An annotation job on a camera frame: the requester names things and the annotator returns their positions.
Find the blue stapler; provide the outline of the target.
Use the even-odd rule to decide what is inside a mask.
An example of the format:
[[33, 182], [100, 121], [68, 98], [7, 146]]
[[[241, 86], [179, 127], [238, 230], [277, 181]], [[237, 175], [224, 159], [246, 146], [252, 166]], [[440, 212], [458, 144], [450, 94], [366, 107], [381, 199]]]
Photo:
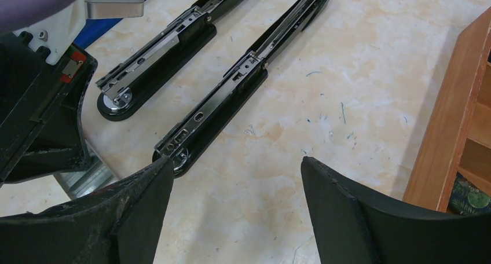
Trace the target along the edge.
[[85, 0], [87, 21], [74, 42], [89, 47], [123, 19], [141, 17], [146, 0]]

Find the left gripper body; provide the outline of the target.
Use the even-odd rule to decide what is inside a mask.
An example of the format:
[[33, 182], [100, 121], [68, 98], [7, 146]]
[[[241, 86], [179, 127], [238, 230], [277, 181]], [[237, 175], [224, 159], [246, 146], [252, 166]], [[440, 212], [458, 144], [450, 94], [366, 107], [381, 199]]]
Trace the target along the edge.
[[1, 183], [88, 168], [82, 104], [98, 63], [72, 44], [55, 65], [29, 32], [1, 36]]

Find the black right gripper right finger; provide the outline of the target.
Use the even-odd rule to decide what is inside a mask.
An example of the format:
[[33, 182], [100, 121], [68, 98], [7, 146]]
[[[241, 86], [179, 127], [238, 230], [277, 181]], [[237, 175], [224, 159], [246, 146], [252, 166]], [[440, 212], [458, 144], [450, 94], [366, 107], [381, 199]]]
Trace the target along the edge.
[[394, 199], [314, 157], [301, 176], [322, 263], [489, 263], [490, 215], [463, 216]]

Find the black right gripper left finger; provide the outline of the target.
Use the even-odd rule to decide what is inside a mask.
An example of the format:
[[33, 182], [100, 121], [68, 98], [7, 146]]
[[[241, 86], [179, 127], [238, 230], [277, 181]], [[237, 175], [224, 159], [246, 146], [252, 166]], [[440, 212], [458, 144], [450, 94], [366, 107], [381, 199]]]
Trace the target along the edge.
[[152, 263], [173, 188], [166, 157], [104, 189], [1, 218], [2, 263]]

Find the dark rolled fabric lower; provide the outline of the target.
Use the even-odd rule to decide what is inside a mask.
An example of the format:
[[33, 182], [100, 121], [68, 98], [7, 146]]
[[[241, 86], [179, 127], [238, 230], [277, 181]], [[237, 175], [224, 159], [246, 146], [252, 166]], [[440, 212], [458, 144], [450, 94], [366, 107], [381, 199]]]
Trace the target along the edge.
[[457, 173], [450, 194], [449, 207], [460, 215], [490, 214], [490, 196]]

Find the orange wooden compartment tray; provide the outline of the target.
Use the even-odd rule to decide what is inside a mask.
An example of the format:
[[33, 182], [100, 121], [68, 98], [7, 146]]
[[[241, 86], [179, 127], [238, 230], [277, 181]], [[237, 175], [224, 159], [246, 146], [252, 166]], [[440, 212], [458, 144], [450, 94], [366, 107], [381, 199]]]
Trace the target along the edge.
[[403, 201], [445, 212], [458, 174], [490, 195], [490, 9], [459, 33]]

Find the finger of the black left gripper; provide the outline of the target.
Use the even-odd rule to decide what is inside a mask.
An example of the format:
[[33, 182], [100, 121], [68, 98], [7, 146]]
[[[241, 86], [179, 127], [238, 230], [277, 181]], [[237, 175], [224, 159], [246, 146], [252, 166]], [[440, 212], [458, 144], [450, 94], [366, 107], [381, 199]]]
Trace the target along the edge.
[[5, 182], [15, 184], [90, 163], [81, 111], [91, 75], [58, 83], [47, 95], [27, 94], [5, 122]]

